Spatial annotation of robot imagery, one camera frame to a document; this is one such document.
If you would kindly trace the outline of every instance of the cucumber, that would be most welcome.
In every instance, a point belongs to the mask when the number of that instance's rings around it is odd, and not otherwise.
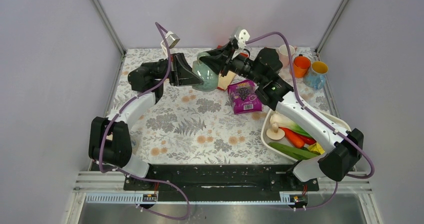
[[[281,143],[271,142],[268,143],[268,145],[277,151],[286,154],[289,157],[292,157],[296,160],[308,160],[311,158],[314,158],[318,156],[315,153],[312,153],[310,151],[302,150],[295,147],[290,147]]]

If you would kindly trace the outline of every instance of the carrot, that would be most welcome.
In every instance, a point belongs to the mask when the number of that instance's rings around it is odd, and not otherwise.
[[[297,134],[297,136],[299,136],[299,137],[300,137],[300,139],[302,139],[302,140],[303,140],[306,144],[312,145],[312,144],[315,144],[315,143],[316,143],[315,139],[313,139],[313,138],[305,137],[305,136],[303,136],[303,135],[301,135],[301,134],[299,134],[299,133],[296,133],[296,134]]]
[[[293,146],[302,148],[305,145],[305,142],[292,130],[288,128],[280,128],[285,132],[285,137],[291,142],[291,144],[293,144]]]

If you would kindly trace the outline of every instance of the blue mug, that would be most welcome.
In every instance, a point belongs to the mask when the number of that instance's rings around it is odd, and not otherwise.
[[[328,70],[329,68],[324,62],[316,61],[306,72],[303,82],[316,90],[322,89],[327,80],[325,75]]]

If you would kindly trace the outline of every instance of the gray wall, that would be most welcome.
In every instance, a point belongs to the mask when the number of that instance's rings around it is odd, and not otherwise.
[[[120,55],[90,0],[0,0],[0,223],[57,224]]]
[[[159,47],[155,21],[177,33],[178,47],[228,42],[238,25],[251,37],[280,31],[290,44],[316,46],[341,0],[100,0],[126,48]],[[280,46],[279,37],[256,46]]]
[[[423,8],[424,0],[351,0],[322,52],[342,118],[364,132],[385,224],[424,219]]]

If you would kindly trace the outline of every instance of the orange mug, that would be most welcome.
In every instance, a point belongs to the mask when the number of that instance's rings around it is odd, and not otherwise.
[[[294,76],[296,78],[303,78],[311,66],[311,61],[304,57],[302,54],[299,54],[296,58],[293,60],[293,68],[294,68]]]

